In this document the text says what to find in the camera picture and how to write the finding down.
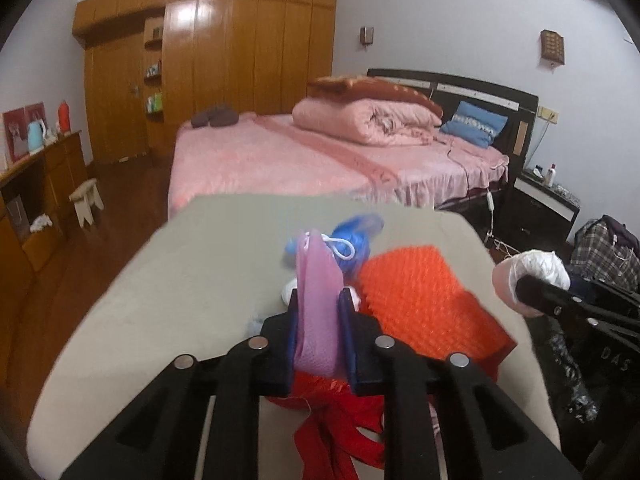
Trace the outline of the plaid bag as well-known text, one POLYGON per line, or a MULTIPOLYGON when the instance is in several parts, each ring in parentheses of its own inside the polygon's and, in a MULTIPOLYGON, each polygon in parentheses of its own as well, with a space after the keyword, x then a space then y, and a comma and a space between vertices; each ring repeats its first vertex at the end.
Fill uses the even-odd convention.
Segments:
POLYGON ((638 292, 639 239, 623 223, 604 214, 574 236, 570 272, 638 292))

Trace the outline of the white lotion bottle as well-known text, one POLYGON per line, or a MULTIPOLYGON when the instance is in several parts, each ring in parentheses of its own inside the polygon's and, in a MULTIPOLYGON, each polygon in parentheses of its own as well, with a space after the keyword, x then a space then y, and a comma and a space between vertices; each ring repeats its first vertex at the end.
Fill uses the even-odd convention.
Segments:
POLYGON ((554 179, 555 179, 555 175, 556 175, 555 164, 551 164, 549 169, 547 170, 546 175, 544 176, 544 185, 547 188, 552 188, 553 183, 554 183, 554 179))

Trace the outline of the red picture frame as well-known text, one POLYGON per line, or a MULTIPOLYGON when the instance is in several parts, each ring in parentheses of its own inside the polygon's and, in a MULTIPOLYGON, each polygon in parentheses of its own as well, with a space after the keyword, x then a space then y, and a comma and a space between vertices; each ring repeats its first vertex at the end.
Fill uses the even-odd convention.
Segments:
POLYGON ((43 102, 8 110, 1 115, 6 145, 11 162, 18 162, 28 154, 27 125, 41 119, 47 127, 46 109, 43 102))

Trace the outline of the folded pink quilt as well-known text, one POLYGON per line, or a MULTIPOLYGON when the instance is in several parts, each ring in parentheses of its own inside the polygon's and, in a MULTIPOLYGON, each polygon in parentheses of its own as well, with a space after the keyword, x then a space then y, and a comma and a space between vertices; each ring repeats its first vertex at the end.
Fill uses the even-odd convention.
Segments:
POLYGON ((370 99, 343 104, 305 98, 294 106, 292 118, 297 128, 379 148, 430 144, 442 124, 420 104, 370 99))

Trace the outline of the black white nightstand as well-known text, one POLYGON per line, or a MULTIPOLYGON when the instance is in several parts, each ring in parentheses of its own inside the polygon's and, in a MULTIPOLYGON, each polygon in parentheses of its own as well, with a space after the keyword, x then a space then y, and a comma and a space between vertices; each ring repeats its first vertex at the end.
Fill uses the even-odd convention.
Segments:
POLYGON ((495 236, 518 252, 557 252, 565 245, 580 213, 578 198, 549 188, 530 170, 513 183, 499 208, 495 236))

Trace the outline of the blue plastic bag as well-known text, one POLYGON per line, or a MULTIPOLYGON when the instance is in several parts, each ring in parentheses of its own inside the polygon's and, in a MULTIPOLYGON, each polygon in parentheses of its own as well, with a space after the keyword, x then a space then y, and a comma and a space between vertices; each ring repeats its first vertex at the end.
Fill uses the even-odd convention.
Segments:
POLYGON ((329 233, 318 229, 300 231, 284 246, 283 260, 299 278, 320 275, 344 278, 356 275, 371 253, 371 243, 382 232, 378 214, 358 214, 329 233))

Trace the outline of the orange spiky mat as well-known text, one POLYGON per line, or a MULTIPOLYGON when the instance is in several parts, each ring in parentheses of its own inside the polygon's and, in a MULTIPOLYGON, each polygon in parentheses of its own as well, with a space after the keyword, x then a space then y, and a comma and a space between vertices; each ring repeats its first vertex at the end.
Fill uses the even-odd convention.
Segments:
POLYGON ((466 354, 491 378, 516 341, 467 290, 434 246, 374 256, 356 279, 360 311, 421 356, 466 354))

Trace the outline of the red thermos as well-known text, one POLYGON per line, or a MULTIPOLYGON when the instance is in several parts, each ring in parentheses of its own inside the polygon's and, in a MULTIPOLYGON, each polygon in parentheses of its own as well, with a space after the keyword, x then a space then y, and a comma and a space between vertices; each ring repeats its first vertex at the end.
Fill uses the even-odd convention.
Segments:
POLYGON ((70 126, 70 107, 65 101, 58 106, 58 131, 66 134, 72 131, 70 126))

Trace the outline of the pink mesh cloth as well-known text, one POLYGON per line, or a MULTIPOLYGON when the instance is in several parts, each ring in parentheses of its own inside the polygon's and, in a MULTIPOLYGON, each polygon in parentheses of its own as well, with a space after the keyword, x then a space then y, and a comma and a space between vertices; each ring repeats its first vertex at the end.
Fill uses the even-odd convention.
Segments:
POLYGON ((321 233, 311 230, 297 243, 298 323, 294 366, 325 378, 345 376, 337 301, 343 273, 321 233))

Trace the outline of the blue pillow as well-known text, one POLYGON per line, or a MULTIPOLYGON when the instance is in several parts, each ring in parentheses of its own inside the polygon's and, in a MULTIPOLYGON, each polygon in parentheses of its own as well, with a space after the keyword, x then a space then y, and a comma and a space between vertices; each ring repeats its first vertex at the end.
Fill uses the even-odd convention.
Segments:
POLYGON ((479 148, 489 148, 507 122, 506 116, 461 101, 448 122, 440 127, 440 131, 457 136, 479 148))

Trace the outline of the white diaper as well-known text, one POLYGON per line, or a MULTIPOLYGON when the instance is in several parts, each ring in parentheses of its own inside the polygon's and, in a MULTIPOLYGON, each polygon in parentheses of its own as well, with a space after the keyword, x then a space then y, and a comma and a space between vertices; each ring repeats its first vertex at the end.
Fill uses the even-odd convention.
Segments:
POLYGON ((516 296, 518 280, 527 275, 563 290, 570 289, 570 276, 555 252, 532 249, 504 259, 492 270, 492 284, 497 296, 524 318, 539 318, 544 315, 541 311, 518 300, 516 296))

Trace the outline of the black headboard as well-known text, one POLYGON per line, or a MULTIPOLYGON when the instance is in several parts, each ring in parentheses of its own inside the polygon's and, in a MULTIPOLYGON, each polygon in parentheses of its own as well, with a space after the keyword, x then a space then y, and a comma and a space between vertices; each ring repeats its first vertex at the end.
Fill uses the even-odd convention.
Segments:
POLYGON ((506 116, 506 126, 492 146, 509 156, 511 178, 524 168, 539 103, 536 96, 493 82, 420 70, 369 68, 367 75, 424 93, 442 108, 444 122, 452 117, 461 101, 506 116))

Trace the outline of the red cloth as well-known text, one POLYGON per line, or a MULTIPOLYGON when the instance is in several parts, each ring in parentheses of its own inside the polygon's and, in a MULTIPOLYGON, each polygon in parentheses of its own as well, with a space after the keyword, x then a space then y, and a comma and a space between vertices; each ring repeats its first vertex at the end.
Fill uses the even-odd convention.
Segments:
POLYGON ((307 414, 293 437, 305 479, 356 479, 357 462, 384 468, 382 396, 357 396, 347 382, 298 372, 291 393, 269 401, 307 414))

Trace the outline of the pink covered bed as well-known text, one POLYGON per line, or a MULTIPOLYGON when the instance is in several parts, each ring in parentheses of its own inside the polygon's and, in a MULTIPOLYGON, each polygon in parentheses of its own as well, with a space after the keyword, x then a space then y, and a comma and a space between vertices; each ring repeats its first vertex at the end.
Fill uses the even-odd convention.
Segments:
POLYGON ((455 136, 379 148, 299 129, 288 115, 246 113, 229 127, 180 127, 168 214, 195 197, 217 194, 346 195, 438 209, 503 188, 508 175, 508 156, 455 136))

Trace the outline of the beige wall socket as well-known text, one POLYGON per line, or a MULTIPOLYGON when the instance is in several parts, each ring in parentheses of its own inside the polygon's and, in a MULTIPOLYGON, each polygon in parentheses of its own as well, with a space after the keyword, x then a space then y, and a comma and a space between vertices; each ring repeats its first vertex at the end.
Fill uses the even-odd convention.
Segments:
POLYGON ((559 115, 551 108, 540 106, 537 108, 537 117, 545 122, 550 122, 550 124, 556 125, 558 123, 559 115))

